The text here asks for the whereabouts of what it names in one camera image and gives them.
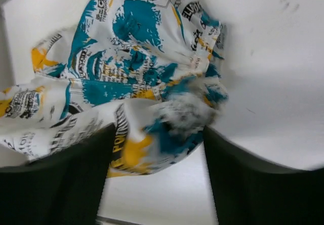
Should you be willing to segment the white teal yellow patterned shorts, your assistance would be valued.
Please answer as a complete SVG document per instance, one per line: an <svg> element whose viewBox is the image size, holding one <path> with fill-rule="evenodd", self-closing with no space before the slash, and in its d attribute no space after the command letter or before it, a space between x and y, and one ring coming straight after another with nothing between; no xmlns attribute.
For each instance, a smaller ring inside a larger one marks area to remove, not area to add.
<svg viewBox="0 0 324 225"><path fill-rule="evenodd" d="M34 79L1 92L1 145L33 160L114 124L108 177L166 169L228 101L226 36L199 0L89 0L32 49Z"/></svg>

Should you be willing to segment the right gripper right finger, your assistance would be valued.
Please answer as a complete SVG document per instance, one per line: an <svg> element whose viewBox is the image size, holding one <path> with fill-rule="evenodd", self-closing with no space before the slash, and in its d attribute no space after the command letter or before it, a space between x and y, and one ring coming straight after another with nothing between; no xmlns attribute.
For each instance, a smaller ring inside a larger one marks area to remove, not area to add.
<svg viewBox="0 0 324 225"><path fill-rule="evenodd" d="M323 168L270 162L203 130L219 224L323 224Z"/></svg>

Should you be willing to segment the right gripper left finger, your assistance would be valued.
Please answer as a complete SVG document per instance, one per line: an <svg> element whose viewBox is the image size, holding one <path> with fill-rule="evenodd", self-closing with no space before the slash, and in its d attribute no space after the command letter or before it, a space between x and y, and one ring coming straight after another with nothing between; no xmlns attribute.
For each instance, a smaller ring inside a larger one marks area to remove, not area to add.
<svg viewBox="0 0 324 225"><path fill-rule="evenodd" d="M1 224L96 224L114 146L110 124L78 144L1 168Z"/></svg>

